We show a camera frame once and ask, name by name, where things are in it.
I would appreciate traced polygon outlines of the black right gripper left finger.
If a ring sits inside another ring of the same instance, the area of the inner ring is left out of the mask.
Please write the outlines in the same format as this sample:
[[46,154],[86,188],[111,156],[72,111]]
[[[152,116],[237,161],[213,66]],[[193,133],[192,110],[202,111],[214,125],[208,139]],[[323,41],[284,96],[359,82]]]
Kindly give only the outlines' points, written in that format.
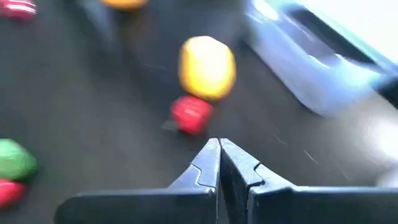
[[211,138],[168,187],[92,190],[58,206],[54,224],[217,224],[220,142]]

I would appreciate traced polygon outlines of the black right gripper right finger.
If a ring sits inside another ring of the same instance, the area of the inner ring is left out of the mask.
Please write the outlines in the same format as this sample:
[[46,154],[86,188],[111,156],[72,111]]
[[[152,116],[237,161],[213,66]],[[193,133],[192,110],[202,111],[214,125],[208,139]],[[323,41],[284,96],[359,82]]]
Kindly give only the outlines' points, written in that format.
[[398,188],[299,186],[223,138],[230,224],[398,224]]

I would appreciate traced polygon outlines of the red toy pepper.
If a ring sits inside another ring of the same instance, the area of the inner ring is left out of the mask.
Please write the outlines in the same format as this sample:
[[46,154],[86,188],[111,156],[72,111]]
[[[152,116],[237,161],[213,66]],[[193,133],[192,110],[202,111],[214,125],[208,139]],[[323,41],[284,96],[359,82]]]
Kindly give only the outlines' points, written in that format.
[[195,96],[177,98],[170,106],[170,115],[179,131],[201,134],[213,114],[213,106]]
[[36,15],[33,0],[0,0],[0,16],[12,19],[31,19]]
[[28,186],[22,182],[0,179],[0,209],[17,203],[27,192]]

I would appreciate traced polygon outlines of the yellow toy lemon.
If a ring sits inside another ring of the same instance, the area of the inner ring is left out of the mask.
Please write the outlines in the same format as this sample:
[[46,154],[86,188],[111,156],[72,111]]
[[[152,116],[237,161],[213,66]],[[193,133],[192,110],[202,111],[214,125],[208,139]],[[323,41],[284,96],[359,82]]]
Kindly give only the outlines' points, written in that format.
[[234,54],[226,44],[210,36],[191,37],[180,48],[178,77],[185,91],[205,100],[218,101],[234,86]]

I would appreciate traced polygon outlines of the orange toy fruit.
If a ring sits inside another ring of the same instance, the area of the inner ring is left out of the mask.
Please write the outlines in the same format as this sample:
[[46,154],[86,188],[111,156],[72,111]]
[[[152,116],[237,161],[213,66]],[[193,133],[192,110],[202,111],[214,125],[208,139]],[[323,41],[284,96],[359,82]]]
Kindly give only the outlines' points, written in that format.
[[118,10],[131,11],[144,7],[149,0],[100,0],[105,5]]

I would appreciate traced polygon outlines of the grey-blue plastic basket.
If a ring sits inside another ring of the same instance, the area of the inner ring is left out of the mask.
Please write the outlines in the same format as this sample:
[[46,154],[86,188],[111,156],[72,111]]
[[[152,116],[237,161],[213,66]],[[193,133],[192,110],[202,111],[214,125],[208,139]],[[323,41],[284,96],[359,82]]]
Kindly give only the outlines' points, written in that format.
[[248,45],[316,114],[398,81],[398,0],[248,0],[244,15]]

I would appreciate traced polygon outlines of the green toy pepper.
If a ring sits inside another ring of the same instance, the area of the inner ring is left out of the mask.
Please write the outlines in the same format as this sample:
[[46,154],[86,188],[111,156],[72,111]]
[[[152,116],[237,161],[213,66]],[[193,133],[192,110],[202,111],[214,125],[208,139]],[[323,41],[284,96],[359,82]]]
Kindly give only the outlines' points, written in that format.
[[37,170],[36,158],[12,139],[0,139],[0,178],[21,180]]

